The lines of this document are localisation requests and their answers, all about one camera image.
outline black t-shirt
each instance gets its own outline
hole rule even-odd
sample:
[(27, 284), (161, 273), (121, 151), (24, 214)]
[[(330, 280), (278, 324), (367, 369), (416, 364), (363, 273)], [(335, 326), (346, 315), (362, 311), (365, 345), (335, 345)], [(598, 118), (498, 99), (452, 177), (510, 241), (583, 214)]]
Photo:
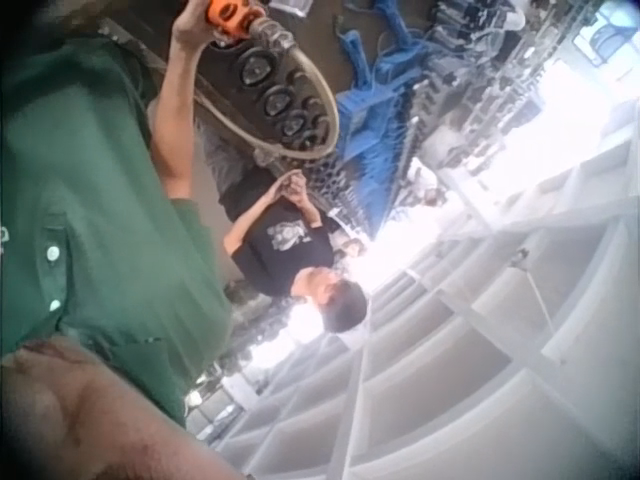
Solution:
[[(263, 169), (246, 175), (220, 199), (229, 219), (235, 221), (274, 181)], [(293, 280), (303, 268), (331, 268), (334, 254), (324, 224), (311, 228), (302, 212), (282, 198), (252, 225), (231, 258), (251, 286), (278, 297), (290, 294)]]

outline white button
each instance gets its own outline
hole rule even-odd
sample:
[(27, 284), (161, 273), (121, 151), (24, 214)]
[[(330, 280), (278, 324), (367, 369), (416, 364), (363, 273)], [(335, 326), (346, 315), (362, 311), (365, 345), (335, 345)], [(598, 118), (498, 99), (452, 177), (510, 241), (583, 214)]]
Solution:
[(47, 248), (47, 260), (55, 262), (60, 257), (60, 249), (56, 246)]

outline man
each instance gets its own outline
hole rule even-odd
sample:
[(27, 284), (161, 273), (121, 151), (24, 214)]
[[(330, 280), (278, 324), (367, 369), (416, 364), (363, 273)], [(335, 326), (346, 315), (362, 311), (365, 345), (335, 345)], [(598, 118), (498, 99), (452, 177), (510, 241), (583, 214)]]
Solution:
[(295, 170), (276, 180), (215, 132), (203, 133), (220, 204), (233, 222), (224, 248), (246, 280), (265, 295), (307, 298), (329, 332), (361, 323), (367, 299), (358, 284), (333, 269), (329, 234), (304, 175)]
[(19, 478), (239, 478), (174, 423), (230, 330), (190, 200), (207, 6), (173, 25), (151, 129), (150, 75), (106, 38), (33, 36), (3, 64), (0, 444)]

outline window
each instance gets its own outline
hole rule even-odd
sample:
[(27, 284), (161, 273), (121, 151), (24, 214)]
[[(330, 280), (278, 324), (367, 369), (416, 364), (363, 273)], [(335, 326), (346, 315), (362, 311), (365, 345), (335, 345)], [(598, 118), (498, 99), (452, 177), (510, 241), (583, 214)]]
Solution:
[(640, 68), (639, 27), (640, 11), (633, 2), (608, 0), (573, 43), (595, 67), (617, 81)]

